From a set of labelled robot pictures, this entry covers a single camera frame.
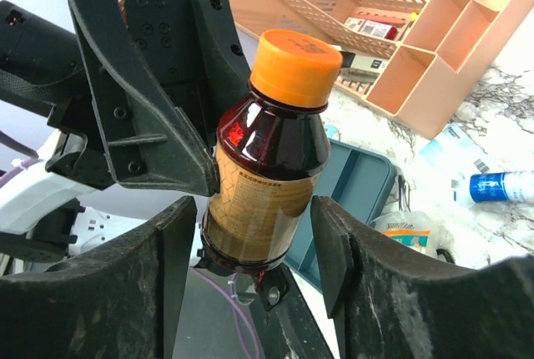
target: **bottle neck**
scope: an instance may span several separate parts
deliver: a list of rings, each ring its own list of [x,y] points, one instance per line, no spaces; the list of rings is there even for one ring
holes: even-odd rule
[[[265,107],[273,114],[276,115],[298,115],[298,116],[309,116],[314,114],[320,114],[328,108],[328,104],[325,104],[322,107],[307,109],[303,107],[290,106],[288,104],[283,104],[277,100],[265,96],[258,89],[256,89],[252,83],[249,81],[249,90],[252,95],[252,99],[262,107]]]

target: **brown glass bottle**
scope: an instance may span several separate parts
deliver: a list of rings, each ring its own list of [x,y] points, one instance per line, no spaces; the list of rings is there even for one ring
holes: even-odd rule
[[[330,155],[320,113],[341,62],[334,49],[305,35],[269,31],[262,39],[250,95],[219,121],[221,191],[210,199],[202,233],[208,255],[247,273],[276,267],[290,248]],[[279,77],[277,66],[294,73]]]

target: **plastic container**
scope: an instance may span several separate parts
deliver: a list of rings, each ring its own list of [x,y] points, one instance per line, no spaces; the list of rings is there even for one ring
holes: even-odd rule
[[[434,259],[437,259],[437,250],[443,246],[448,234],[443,225],[434,223],[422,211],[394,211],[374,219],[371,226],[402,245]]]
[[[319,113],[342,57],[287,30],[265,32],[250,95],[217,129],[220,192],[204,217],[204,248],[221,266],[259,273],[282,262],[330,155]]]
[[[314,195],[331,197],[356,219],[369,224],[384,209],[395,183],[395,167],[384,156],[335,140],[330,144],[330,158]],[[321,290],[310,207],[300,222],[285,264]]]
[[[371,85],[336,86],[379,113],[433,139],[507,40],[534,0],[230,0],[234,20],[248,35],[269,28],[306,33],[354,53],[389,60]],[[411,14],[418,12],[412,22]],[[398,39],[348,29],[354,16],[397,18]]]
[[[454,200],[464,207],[481,202],[534,204],[534,171],[474,174],[455,188]]]

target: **white wall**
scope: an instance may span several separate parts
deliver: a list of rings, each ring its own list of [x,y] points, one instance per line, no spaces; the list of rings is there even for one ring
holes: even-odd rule
[[[67,0],[9,1],[73,31]],[[245,55],[250,61],[254,58],[256,42],[245,35],[240,35],[240,37],[242,37]],[[0,129],[35,149],[44,142],[51,132],[51,129],[46,125],[46,119],[4,102],[0,102]],[[0,145],[0,169],[9,169],[11,161],[17,157],[15,152]],[[181,194],[175,191],[126,190],[115,185],[104,192],[97,192],[84,197],[82,201],[85,205],[91,205],[117,215],[148,219],[180,196]],[[202,212],[205,207],[205,199],[198,198],[197,206]]]

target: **amber bottle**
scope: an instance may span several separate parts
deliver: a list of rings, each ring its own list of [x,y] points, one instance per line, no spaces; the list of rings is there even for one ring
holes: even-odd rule
[[[202,237],[221,266],[254,274],[284,259],[330,155],[320,113],[341,60],[301,33],[271,30],[259,39],[250,95],[217,129],[221,186]]]

